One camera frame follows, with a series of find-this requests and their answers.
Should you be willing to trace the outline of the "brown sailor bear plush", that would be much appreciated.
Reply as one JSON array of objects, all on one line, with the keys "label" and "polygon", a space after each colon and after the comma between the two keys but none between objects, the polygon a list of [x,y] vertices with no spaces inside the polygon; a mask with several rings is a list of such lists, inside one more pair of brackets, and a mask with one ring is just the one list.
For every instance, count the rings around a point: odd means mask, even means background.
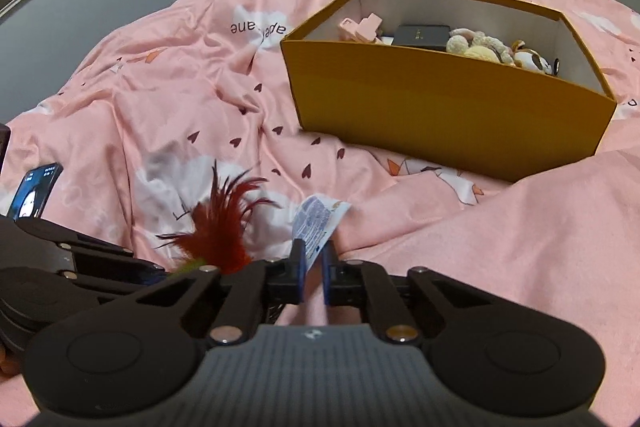
[{"label": "brown sailor bear plush", "polygon": [[514,65],[529,72],[540,72],[549,76],[556,76],[559,72],[559,60],[548,62],[537,51],[528,48],[523,40],[516,40],[511,46]]}]

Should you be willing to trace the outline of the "smartphone with lit screen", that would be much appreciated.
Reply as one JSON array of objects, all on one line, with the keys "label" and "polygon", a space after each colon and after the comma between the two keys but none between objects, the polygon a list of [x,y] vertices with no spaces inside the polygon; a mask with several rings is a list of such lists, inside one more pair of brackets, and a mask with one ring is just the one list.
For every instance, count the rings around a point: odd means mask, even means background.
[{"label": "smartphone with lit screen", "polygon": [[23,176],[12,199],[8,213],[10,219],[40,218],[54,184],[63,172],[58,162],[29,170]]}]

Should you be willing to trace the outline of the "white crochet bunny doll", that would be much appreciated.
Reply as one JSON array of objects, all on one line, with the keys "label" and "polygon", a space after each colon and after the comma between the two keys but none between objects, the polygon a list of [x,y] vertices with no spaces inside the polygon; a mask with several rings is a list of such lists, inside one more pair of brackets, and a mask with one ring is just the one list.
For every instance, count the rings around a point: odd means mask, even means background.
[{"label": "white crochet bunny doll", "polygon": [[512,50],[501,40],[468,28],[450,31],[446,52],[495,64],[515,65]]}]

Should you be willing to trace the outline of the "red feather toy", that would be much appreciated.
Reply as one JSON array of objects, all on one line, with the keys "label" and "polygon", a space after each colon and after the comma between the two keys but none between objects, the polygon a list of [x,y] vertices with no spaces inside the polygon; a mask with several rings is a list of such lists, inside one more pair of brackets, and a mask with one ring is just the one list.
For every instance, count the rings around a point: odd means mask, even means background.
[{"label": "red feather toy", "polygon": [[222,275],[240,272],[252,262],[244,245],[244,233],[260,206],[279,208],[266,196],[248,200],[245,196],[262,188],[263,176],[250,176],[246,169],[236,176],[219,174],[217,161],[212,167],[212,186],[208,199],[184,210],[193,222],[191,232],[157,234],[163,246],[175,246],[186,255],[180,269],[192,265],[213,265]]}]

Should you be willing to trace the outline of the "orange cardboard box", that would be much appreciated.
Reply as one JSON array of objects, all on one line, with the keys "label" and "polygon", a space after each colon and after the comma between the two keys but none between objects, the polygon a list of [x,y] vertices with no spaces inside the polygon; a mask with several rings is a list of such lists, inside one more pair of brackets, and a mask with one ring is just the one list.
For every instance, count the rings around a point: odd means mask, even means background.
[{"label": "orange cardboard box", "polygon": [[[550,76],[444,51],[347,41],[343,20],[469,28],[524,41]],[[597,152],[614,94],[575,27],[521,0],[333,0],[281,43],[299,124],[504,181]]]}]

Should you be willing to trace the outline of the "dark navy gift box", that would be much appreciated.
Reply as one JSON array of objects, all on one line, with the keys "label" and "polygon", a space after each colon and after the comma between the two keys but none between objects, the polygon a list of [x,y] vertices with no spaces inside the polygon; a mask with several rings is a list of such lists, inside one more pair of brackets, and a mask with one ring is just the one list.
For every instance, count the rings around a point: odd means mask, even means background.
[{"label": "dark navy gift box", "polygon": [[401,25],[394,33],[392,45],[445,52],[449,37],[447,25]]}]

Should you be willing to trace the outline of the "pink patterned bed sheet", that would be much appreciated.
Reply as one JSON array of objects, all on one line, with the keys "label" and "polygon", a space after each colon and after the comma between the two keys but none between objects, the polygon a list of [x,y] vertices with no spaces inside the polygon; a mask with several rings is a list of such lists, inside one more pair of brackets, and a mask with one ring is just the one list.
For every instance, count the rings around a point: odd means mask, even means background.
[{"label": "pink patterned bed sheet", "polygon": [[250,170],[273,206],[245,240],[288,252],[301,202],[349,202],[346,257],[402,273],[425,265],[573,322],[606,375],[594,411],[639,415],[639,17],[615,0],[524,0],[562,11],[618,106],[596,156],[514,185],[298,130],[283,36],[331,0],[177,0],[105,37],[57,94],[15,117],[1,173],[63,167],[43,216],[172,267],[160,236],[190,228],[212,176]]}]

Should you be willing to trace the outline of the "pink phone holder stick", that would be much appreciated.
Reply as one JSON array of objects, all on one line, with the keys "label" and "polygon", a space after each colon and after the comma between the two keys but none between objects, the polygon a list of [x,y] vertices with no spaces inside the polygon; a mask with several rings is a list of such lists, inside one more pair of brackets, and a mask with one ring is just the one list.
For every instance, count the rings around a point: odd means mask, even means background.
[{"label": "pink phone holder stick", "polygon": [[378,30],[382,25],[382,18],[374,13],[361,20],[352,20],[345,17],[338,24],[341,37],[344,40],[355,41],[360,43],[381,43],[382,40],[378,36]]}]

